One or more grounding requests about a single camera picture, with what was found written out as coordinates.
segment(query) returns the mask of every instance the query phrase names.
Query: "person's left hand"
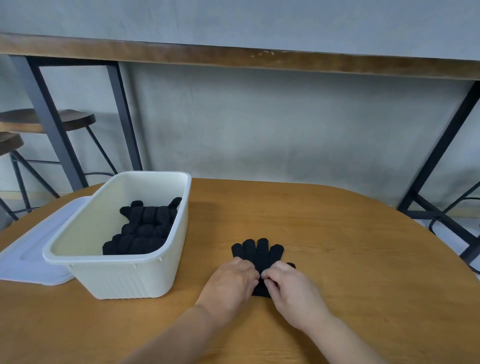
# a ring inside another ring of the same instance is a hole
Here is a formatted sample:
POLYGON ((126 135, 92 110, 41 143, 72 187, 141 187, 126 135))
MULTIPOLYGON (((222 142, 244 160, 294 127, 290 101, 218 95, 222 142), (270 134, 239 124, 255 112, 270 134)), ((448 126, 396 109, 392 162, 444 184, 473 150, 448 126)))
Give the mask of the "person's left hand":
POLYGON ((195 305, 204 308, 221 327, 235 318, 259 278, 252 262, 233 258, 212 274, 195 305))

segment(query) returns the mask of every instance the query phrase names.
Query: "forearm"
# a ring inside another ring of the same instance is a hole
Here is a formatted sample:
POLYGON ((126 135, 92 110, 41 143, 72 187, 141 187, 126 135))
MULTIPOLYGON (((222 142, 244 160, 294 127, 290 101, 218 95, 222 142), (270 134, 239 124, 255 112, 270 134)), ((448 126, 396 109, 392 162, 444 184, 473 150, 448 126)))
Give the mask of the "forearm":
POLYGON ((386 364, 355 332, 333 315, 307 335, 330 364, 386 364))
POLYGON ((193 306, 172 327, 134 352, 123 364, 194 363, 216 331, 211 315, 204 308, 193 306))

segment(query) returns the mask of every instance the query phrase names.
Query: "hand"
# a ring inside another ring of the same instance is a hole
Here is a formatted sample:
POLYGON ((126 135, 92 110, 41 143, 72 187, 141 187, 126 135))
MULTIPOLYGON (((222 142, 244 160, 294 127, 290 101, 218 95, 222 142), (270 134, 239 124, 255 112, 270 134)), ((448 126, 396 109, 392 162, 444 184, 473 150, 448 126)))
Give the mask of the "hand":
POLYGON ((259 277, 252 262, 233 258, 212 274, 195 305, 204 308, 221 327, 247 302, 259 277))
POLYGON ((313 282, 287 263, 275 262, 262 278, 279 313, 305 334, 311 335, 332 317, 313 282))

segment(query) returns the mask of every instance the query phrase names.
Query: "bar stool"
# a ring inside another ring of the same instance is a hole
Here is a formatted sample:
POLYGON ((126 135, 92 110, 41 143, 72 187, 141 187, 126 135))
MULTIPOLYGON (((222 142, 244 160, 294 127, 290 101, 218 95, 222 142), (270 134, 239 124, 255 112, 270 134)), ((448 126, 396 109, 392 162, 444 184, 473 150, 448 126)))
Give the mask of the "bar stool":
MULTIPOLYGON (((105 150, 103 150, 102 145, 99 143, 98 139, 90 129, 95 120, 95 115, 88 112, 80 112, 76 110, 59 110, 60 119, 62 125, 65 128, 65 131, 77 130, 85 128, 90 134, 95 145, 100 150, 103 158, 107 161, 108 165, 112 169, 113 173, 108 172, 90 172, 85 173, 85 176, 93 174, 101 174, 106 176, 113 176, 117 174, 117 170, 113 166, 110 158, 108 158, 105 150)), ((10 110, 0 113, 0 132, 10 132, 10 133, 40 133, 45 134, 45 130, 40 124, 34 109, 18 109, 10 110)), ((60 164, 57 161, 50 160, 37 160, 37 159, 26 159, 30 163, 45 163, 45 164, 60 164)))
POLYGON ((24 141, 20 134, 17 133, 8 133, 8 132, 0 132, 0 156, 5 154, 10 154, 10 158, 12 159, 13 170, 15 171, 15 176, 17 178, 18 186, 20 188, 20 193, 22 194, 22 199, 25 204, 25 208, 17 211, 12 211, 8 205, 0 198, 0 207, 2 207, 7 214, 13 219, 18 220, 18 216, 21 212, 30 212, 35 210, 37 207, 32 207, 30 205, 30 200, 28 199, 28 195, 25 189, 24 180, 22 178, 22 174, 20 172, 18 163, 22 164, 27 171, 29 171, 35 179, 40 182, 40 184, 45 187, 45 189, 52 194, 53 197, 59 198, 60 196, 55 190, 45 181, 42 176, 38 174, 38 172, 28 163, 28 161, 23 158, 20 153, 17 152, 17 149, 24 145, 24 141))

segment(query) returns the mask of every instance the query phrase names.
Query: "glove stack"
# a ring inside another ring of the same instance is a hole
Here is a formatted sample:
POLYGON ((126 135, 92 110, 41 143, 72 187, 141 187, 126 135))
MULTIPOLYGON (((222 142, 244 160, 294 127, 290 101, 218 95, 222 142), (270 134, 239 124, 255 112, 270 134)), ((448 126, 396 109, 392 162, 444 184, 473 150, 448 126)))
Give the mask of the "glove stack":
POLYGON ((128 219, 121 233, 103 244, 103 255, 148 254, 160 249, 177 216, 181 197, 175 197, 168 206, 144 206, 142 201, 133 201, 120 213, 128 219))
MULTIPOLYGON (((243 244, 236 243, 232 245, 233 257, 238 256, 242 259, 251 261, 260 274, 262 274, 265 269, 270 268, 273 263, 280 260, 283 251, 283 246, 280 244, 275 244, 269 251, 268 240, 265 238, 259 239, 256 247, 253 239, 245 240, 243 244)), ((258 284, 253 290, 252 296, 271 298, 263 279, 260 278, 258 280, 258 284)))

